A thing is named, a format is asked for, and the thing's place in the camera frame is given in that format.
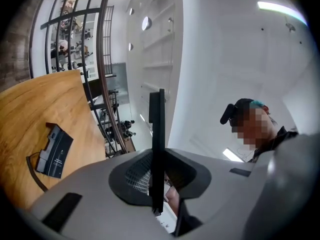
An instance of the brown handrail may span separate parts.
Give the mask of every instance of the brown handrail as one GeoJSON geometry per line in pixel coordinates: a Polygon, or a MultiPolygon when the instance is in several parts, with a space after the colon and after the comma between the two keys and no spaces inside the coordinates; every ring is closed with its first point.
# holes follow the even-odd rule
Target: brown handrail
{"type": "Polygon", "coordinates": [[[101,92],[102,92],[102,97],[104,104],[106,105],[106,111],[109,115],[109,121],[111,122],[114,135],[116,139],[118,140],[120,147],[124,153],[127,153],[127,147],[125,145],[125,142],[120,134],[120,131],[117,127],[117,123],[115,120],[115,116],[113,113],[113,108],[110,102],[109,98],[109,90],[107,87],[107,81],[105,78],[105,67],[104,67],[104,56],[103,56],[103,28],[104,28],[104,19],[106,16],[106,10],[107,10],[107,4],[108,0],[102,0],[101,1],[101,6],[100,6],[100,13],[98,16],[98,22],[97,22],[97,31],[96,31],[96,62],[97,62],[97,71],[99,75],[99,82],[101,86],[101,92]]]}

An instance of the metal railing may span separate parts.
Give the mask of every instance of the metal railing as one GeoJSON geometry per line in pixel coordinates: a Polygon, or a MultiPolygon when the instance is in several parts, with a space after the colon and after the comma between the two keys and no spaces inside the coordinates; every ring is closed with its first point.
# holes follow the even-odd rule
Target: metal railing
{"type": "Polygon", "coordinates": [[[78,16],[83,16],[83,23],[82,23],[82,30],[81,30],[81,64],[82,64],[82,69],[83,69],[83,77],[84,77],[84,88],[87,94],[87,99],[89,101],[89,106],[91,107],[91,110],[94,111],[94,115],[97,119],[98,126],[100,128],[100,131],[105,138],[106,142],[109,145],[109,152],[106,151],[106,156],[109,156],[109,153],[113,152],[114,154],[119,154],[118,147],[117,147],[117,142],[120,145],[120,149],[122,153],[127,153],[127,148],[124,143],[123,139],[123,134],[121,131],[121,128],[119,128],[119,120],[118,120],[118,125],[115,120],[115,116],[113,113],[113,107],[112,103],[109,97],[109,91],[107,87],[107,81],[106,81],[106,76],[112,74],[112,63],[111,63],[111,46],[110,46],[110,36],[111,36],[111,23],[112,23],[112,15],[113,15],[113,6],[107,6],[108,0],[102,0],[101,5],[99,8],[90,8],[90,4],[92,0],[88,0],[86,9],[84,10],[76,10],[77,5],[79,0],[72,1],[72,10],[69,7],[69,10],[66,10],[66,4],[70,3],[70,0],[63,0],[63,4],[61,7],[61,11],[59,13],[59,16],[56,18],[53,18],[53,13],[55,6],[57,6],[57,1],[59,0],[54,0],[48,22],[44,23],[40,28],[45,29],[46,28],[46,34],[45,34],[45,49],[44,49],[44,59],[45,59],[45,70],[46,73],[49,74],[49,51],[48,51],[48,44],[49,44],[49,28],[53,24],[57,24],[56,28],[56,36],[55,36],[55,50],[52,51],[53,55],[55,55],[55,65],[56,65],[56,71],[59,72],[60,65],[59,65],[59,53],[60,51],[60,45],[59,45],[59,40],[60,40],[60,29],[61,29],[61,22],[68,22],[69,25],[66,27],[66,34],[67,34],[67,69],[72,70],[73,69],[73,63],[71,59],[71,35],[73,31],[73,24],[74,24],[74,19],[78,16]],[[97,62],[97,72],[98,72],[98,81],[101,89],[101,94],[103,97],[103,101],[105,104],[106,108],[106,113],[108,115],[108,121],[110,122],[111,126],[113,127],[113,133],[114,133],[114,140],[115,140],[115,147],[112,145],[112,142],[110,140],[110,135],[106,133],[105,131],[105,124],[102,125],[100,117],[98,115],[97,109],[94,105],[93,101],[93,96],[92,92],[90,90],[90,85],[88,81],[88,75],[87,75],[87,70],[86,70],[86,52],[85,52],[85,34],[86,34],[86,21],[87,21],[87,15],[92,14],[92,13],[98,13],[98,19],[97,19],[97,30],[96,33],[93,33],[96,36],[96,62],[97,62]],[[105,24],[105,29],[106,29],[106,34],[108,35],[108,38],[105,39],[106,48],[107,50],[104,50],[103,47],[103,28],[104,28],[104,22],[105,24]],[[108,52],[108,60],[106,60],[106,63],[104,62],[104,51],[108,52]]]}

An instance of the black cable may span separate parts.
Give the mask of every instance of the black cable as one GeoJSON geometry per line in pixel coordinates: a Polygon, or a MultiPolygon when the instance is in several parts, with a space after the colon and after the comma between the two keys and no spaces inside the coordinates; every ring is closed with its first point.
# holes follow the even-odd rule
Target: black cable
{"type": "Polygon", "coordinates": [[[46,192],[48,190],[48,188],[40,181],[40,179],[38,178],[38,176],[36,175],[34,169],[32,168],[32,164],[31,164],[31,160],[30,158],[35,155],[38,154],[40,152],[35,152],[32,155],[27,156],[26,159],[26,164],[29,168],[31,177],[34,179],[35,183],[39,186],[40,189],[42,189],[43,192],[46,192]]]}

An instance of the black cap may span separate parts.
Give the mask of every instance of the black cap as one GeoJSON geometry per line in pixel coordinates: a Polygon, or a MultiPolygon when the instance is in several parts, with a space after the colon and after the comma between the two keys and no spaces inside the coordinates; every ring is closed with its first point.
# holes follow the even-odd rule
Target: black cap
{"type": "Polygon", "coordinates": [[[225,125],[230,121],[231,126],[236,126],[236,118],[239,112],[243,111],[245,108],[249,108],[249,104],[253,101],[254,100],[251,98],[241,98],[234,105],[229,104],[220,119],[220,123],[225,125]]]}

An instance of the round ceiling light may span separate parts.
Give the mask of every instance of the round ceiling light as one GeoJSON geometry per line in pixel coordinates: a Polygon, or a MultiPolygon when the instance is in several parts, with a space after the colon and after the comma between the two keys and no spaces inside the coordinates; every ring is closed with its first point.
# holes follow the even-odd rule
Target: round ceiling light
{"type": "Polygon", "coordinates": [[[142,22],[142,30],[148,30],[152,26],[152,20],[149,17],[145,17],[142,22]]]}
{"type": "Polygon", "coordinates": [[[134,45],[132,43],[129,43],[129,51],[131,51],[134,48],[134,45]]]}

